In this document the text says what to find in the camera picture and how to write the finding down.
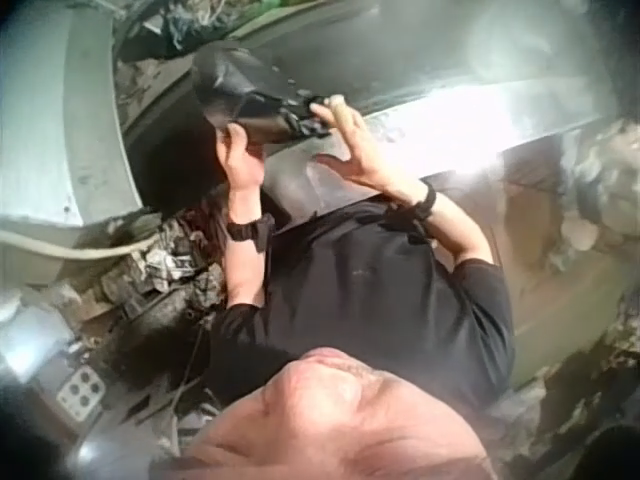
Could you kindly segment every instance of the black t-shirt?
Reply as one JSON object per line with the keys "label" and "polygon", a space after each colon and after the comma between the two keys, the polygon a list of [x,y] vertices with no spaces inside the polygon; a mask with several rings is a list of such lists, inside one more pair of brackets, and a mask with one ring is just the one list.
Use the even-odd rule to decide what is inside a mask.
{"label": "black t-shirt", "polygon": [[233,306],[212,328],[208,381],[223,402],[315,347],[342,350],[455,408],[482,408],[504,392],[513,331],[501,269],[468,260],[449,272],[386,207],[360,202],[274,238],[265,307]]}

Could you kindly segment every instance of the person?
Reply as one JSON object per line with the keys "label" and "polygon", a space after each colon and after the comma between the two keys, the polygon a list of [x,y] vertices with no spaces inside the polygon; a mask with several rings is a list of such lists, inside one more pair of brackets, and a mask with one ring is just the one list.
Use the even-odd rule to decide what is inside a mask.
{"label": "person", "polygon": [[187,451],[193,478],[492,478],[465,417],[508,387],[503,273],[476,222],[384,159],[343,97],[327,103],[312,109],[351,158],[315,161],[381,195],[269,245],[256,233],[268,223],[262,156],[238,125],[218,135],[228,303],[206,383],[230,406]]}

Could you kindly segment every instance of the forearm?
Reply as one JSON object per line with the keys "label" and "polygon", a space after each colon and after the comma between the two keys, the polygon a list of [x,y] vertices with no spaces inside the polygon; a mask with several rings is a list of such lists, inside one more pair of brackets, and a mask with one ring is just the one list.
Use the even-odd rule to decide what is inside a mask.
{"label": "forearm", "polygon": [[[410,207],[427,197],[429,187],[418,179],[395,180],[385,189],[385,194],[403,206]],[[470,258],[494,263],[491,247],[480,226],[442,193],[436,196],[427,229],[450,252],[455,264]]]}
{"label": "forearm", "polygon": [[[262,216],[260,189],[229,192],[229,221],[246,224]],[[265,254],[258,253],[252,240],[236,242],[227,236],[224,254],[228,306],[248,303],[262,306],[262,284],[265,272]]]}

